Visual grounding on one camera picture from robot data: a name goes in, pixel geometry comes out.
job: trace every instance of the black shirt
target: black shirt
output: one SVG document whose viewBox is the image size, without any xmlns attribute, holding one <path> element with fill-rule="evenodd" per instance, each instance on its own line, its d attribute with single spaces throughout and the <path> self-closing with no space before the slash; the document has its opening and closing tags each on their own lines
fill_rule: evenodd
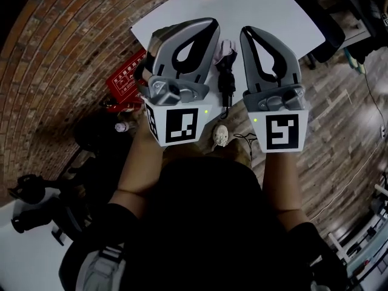
<svg viewBox="0 0 388 291">
<path fill-rule="evenodd" d="M 121 290 L 310 290 L 313 280 L 331 291 L 346 285 L 345 267 L 314 225 L 287 233 L 255 174 L 226 159 L 167 165 L 141 221 L 107 205 L 64 257 L 59 275 L 65 290 L 75 289 L 89 252 L 120 243 L 127 249 Z"/>
</svg>

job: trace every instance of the person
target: person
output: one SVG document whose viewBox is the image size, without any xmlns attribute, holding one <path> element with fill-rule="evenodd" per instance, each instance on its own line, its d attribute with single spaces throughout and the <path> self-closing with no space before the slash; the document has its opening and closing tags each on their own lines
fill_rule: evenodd
<svg viewBox="0 0 388 291">
<path fill-rule="evenodd" d="M 345 290 L 346 268 L 302 211 L 293 153 L 267 154 L 261 190 L 243 162 L 189 147 L 171 147 L 166 162 L 142 120 L 116 192 L 65 254 L 65 291 Z M 92 252 L 109 261 L 112 251 L 121 255 L 120 275 L 96 261 L 85 271 Z"/>
</svg>

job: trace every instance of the white desk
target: white desk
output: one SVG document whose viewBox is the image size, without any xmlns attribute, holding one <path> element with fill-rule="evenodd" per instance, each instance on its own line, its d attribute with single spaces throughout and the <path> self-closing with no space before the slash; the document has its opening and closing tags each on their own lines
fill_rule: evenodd
<svg viewBox="0 0 388 291">
<path fill-rule="evenodd" d="M 272 33 L 288 45 L 299 58 L 306 55 L 324 42 L 324 36 L 296 4 L 294 0 L 168 0 L 132 27 L 133 34 L 146 49 L 152 33 L 160 28 L 178 24 L 191 19 L 212 17 L 221 27 L 219 40 L 236 41 L 238 56 L 233 65 L 236 80 L 236 92 L 233 104 L 242 100 L 243 92 L 247 90 L 243 57 L 239 36 L 241 29 L 254 26 Z M 263 69 L 268 72 L 273 65 L 272 57 L 263 50 Z M 224 111 L 221 94 L 218 92 L 218 72 L 211 69 L 206 84 L 210 92 L 205 101 L 212 104 L 209 120 Z"/>
</svg>

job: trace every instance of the cable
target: cable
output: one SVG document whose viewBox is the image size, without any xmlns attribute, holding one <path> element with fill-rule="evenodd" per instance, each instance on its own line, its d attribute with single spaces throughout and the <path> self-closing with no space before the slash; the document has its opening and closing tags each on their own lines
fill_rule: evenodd
<svg viewBox="0 0 388 291">
<path fill-rule="evenodd" d="M 226 119 L 229 115 L 229 107 L 226 107 L 226 110 L 223 114 L 221 114 L 220 118 L 221 119 Z"/>
<path fill-rule="evenodd" d="M 366 162 L 361 166 L 361 168 L 356 172 L 356 174 L 353 176 L 353 178 L 344 186 L 344 188 L 339 192 L 339 194 L 337 194 L 336 196 L 334 196 L 334 198 L 331 200 L 331 202 L 328 203 L 328 205 L 326 205 L 320 212 L 319 214 L 317 214 L 316 216 L 314 216 L 314 218 L 310 219 L 311 221 L 313 221 L 314 219 L 316 219 L 321 213 L 323 213 L 323 211 L 325 211 L 327 208 L 329 208 L 329 206 L 334 202 L 334 200 L 337 199 L 337 197 L 339 197 L 343 191 L 345 191 L 345 189 L 350 185 L 350 183 L 352 183 L 352 181 L 354 180 L 354 178 L 356 178 L 356 176 L 360 173 L 360 171 L 364 168 L 364 166 L 369 162 L 370 158 L 373 156 L 373 154 L 376 152 L 377 148 L 380 146 L 380 144 L 382 143 L 382 141 L 380 141 L 376 148 L 373 150 L 372 154 L 368 157 L 368 159 L 366 160 Z"/>
<path fill-rule="evenodd" d="M 377 110 L 378 110 L 379 113 L 380 113 L 381 119 L 383 120 L 384 131 L 386 131 L 386 122 L 385 122 L 384 116 L 383 116 L 383 114 L 381 113 L 381 111 L 380 111 L 380 109 L 379 109 L 379 107 L 378 107 L 378 105 L 377 105 L 377 103 L 376 103 L 376 101 L 375 101 L 375 98 L 374 98 L 373 95 L 372 95 L 372 91 L 370 90 L 369 83 L 368 83 L 368 77 L 367 77 L 366 68 L 364 67 L 364 69 L 365 69 L 365 81 L 366 81 L 366 85 L 368 86 L 369 95 L 370 95 L 370 97 L 372 97 L 373 103 L 375 104 Z"/>
<path fill-rule="evenodd" d="M 234 137 L 245 139 L 245 141 L 248 143 L 248 146 L 249 146 L 249 158 L 250 158 L 250 168 L 252 169 L 252 143 L 255 140 L 257 140 L 256 135 L 254 133 L 248 133 L 245 136 L 243 136 L 240 133 L 236 133 L 236 134 L 234 134 Z"/>
</svg>

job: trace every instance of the red box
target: red box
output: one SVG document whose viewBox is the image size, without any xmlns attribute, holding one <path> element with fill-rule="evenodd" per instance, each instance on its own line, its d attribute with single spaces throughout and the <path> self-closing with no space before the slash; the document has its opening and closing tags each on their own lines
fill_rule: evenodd
<svg viewBox="0 0 388 291">
<path fill-rule="evenodd" d="M 143 48 L 133 55 L 125 64 L 123 64 L 109 79 L 106 81 L 110 92 L 120 104 L 122 102 L 135 102 L 142 104 L 143 100 L 140 98 L 133 78 L 133 72 L 138 66 L 139 62 L 145 58 L 147 51 Z M 141 80 L 140 84 L 144 85 L 146 82 Z"/>
</svg>

